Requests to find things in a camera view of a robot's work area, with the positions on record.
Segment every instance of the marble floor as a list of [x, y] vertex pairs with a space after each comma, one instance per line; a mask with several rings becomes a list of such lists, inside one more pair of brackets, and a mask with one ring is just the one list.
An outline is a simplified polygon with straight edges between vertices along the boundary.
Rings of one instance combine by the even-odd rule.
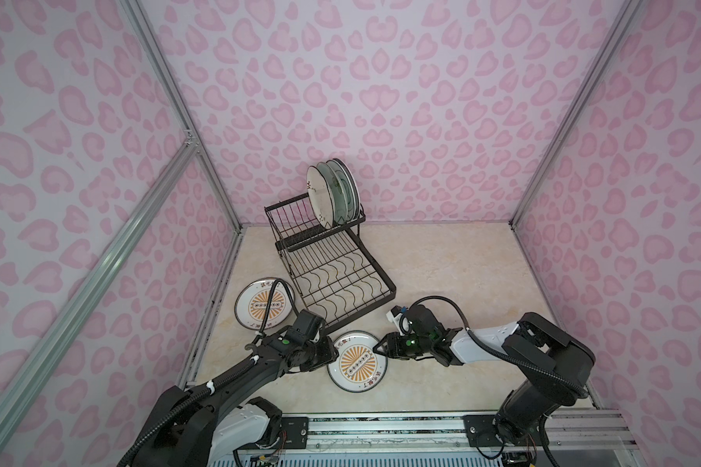
[[[385, 313], [425, 295], [444, 295], [457, 302], [471, 327], [493, 327], [515, 321], [526, 312], [550, 312], [520, 248], [506, 223], [361, 225], [366, 248], [397, 285], [397, 296], [332, 334], [350, 330], [377, 338], [393, 332]], [[225, 300], [208, 341], [197, 382], [204, 383], [247, 356], [243, 346], [255, 332], [234, 317], [241, 290], [269, 276], [289, 280], [274, 246], [270, 227], [246, 230]], [[461, 327], [448, 304], [427, 306], [447, 327]], [[524, 380], [514, 366], [500, 361], [445, 368], [435, 360], [389, 360], [379, 386], [350, 393], [337, 387], [325, 369], [288, 374], [255, 393], [284, 413], [348, 413], [497, 409]], [[589, 399], [576, 406], [591, 407]]]

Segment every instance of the green plate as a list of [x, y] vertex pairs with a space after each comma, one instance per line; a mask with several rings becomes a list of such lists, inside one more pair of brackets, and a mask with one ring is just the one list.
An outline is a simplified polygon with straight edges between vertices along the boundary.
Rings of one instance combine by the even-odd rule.
[[353, 197], [355, 199], [354, 203], [354, 209], [352, 211], [349, 211], [351, 216], [351, 219], [357, 218], [361, 214], [361, 198], [358, 195], [358, 188], [356, 187], [356, 181], [353, 178], [353, 174], [350, 173], [351, 170], [348, 169], [347, 165], [343, 161], [341, 161], [338, 158], [333, 159], [335, 162], [338, 163], [338, 165], [345, 171], [345, 174], [347, 175], [347, 182], [351, 186], [351, 191], [353, 193]]
[[348, 219], [347, 213], [347, 203], [343, 197], [343, 190], [340, 188], [340, 181], [335, 175], [333, 169], [324, 162], [320, 162], [316, 165], [319, 173], [322, 174], [324, 181], [327, 182], [327, 188], [329, 188], [329, 194], [333, 197], [333, 220], [335, 224], [341, 226]]
[[330, 159], [327, 161], [327, 165], [335, 172], [335, 176], [338, 177], [340, 189], [343, 191], [343, 197], [347, 205], [347, 217], [345, 221], [350, 222], [354, 218], [354, 212], [356, 212], [356, 197], [354, 196], [353, 188], [350, 187], [351, 183], [348, 181], [345, 170], [343, 170], [343, 167], [336, 160]]

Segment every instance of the black wire dish rack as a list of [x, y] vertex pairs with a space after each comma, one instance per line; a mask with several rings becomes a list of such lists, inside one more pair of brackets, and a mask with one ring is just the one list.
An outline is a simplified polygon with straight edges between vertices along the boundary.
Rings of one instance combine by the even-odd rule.
[[397, 287], [359, 237], [359, 225], [366, 220], [363, 207], [355, 219], [329, 229], [319, 224], [308, 193], [264, 212], [304, 308], [325, 318], [327, 332], [395, 298]]

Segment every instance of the orange sunburst pattern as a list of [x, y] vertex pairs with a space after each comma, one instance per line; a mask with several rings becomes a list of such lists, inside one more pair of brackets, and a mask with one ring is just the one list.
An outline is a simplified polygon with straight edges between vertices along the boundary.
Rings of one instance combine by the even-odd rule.
[[[263, 290], [259, 294], [252, 297], [250, 301], [250, 314], [254, 319], [262, 321], [264, 317], [264, 309], [268, 307], [268, 296], [270, 291]], [[285, 307], [285, 297], [277, 289], [273, 294], [273, 301], [270, 303], [270, 317], [268, 319], [275, 318], [278, 314], [283, 311]]]
[[372, 377], [377, 369], [377, 359], [365, 345], [354, 345], [340, 356], [340, 371], [354, 383], [361, 383]]

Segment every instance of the ceramic plate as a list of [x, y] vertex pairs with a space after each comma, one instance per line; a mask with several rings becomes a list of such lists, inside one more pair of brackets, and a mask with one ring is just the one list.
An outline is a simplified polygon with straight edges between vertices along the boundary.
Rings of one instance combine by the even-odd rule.
[[356, 196], [353, 192], [353, 188], [351, 187], [351, 182], [348, 179], [348, 175], [345, 172], [345, 169], [335, 160], [335, 159], [330, 159], [327, 161], [327, 165], [329, 168], [335, 172], [335, 175], [338, 177], [338, 181], [340, 182], [340, 189], [343, 191], [343, 197], [345, 198], [345, 204], [347, 207], [347, 219], [345, 220], [346, 222], [350, 222], [351, 220], [355, 219], [354, 214], [356, 213]]
[[326, 163], [318, 163], [317, 169], [324, 177], [324, 181], [327, 182], [329, 194], [333, 197], [333, 220], [335, 221], [335, 225], [340, 226], [348, 219], [347, 203], [343, 195], [343, 190], [340, 187], [340, 181], [332, 167]]
[[353, 217], [351, 218], [351, 219], [355, 219], [361, 213], [361, 199], [358, 196], [358, 187], [356, 187], [356, 181], [353, 178], [353, 174], [350, 173], [351, 170], [348, 169], [347, 165], [345, 165], [345, 163], [343, 161], [341, 161], [338, 158], [334, 158], [333, 160], [335, 162], [337, 162], [338, 165], [345, 171], [345, 174], [347, 175], [347, 178], [348, 178], [348, 184], [351, 186], [350, 188], [353, 191], [354, 198], [356, 199], [356, 203], [355, 203], [356, 210], [354, 211]]
[[335, 341], [338, 359], [327, 365], [329, 377], [349, 392], [375, 387], [387, 370], [387, 359], [372, 350], [379, 339], [364, 331], [351, 331]]
[[[247, 285], [236, 299], [234, 313], [236, 321], [250, 330], [258, 330], [264, 318], [264, 309], [268, 306], [268, 295], [273, 286], [274, 277], [266, 277]], [[285, 287], [278, 284], [270, 304], [270, 316], [264, 327], [269, 329], [281, 324], [291, 313], [291, 301], [285, 293]]]
[[329, 192], [324, 177], [313, 165], [309, 166], [306, 172], [306, 190], [319, 224], [325, 229], [329, 229], [333, 226], [333, 212], [335, 212], [333, 196]]

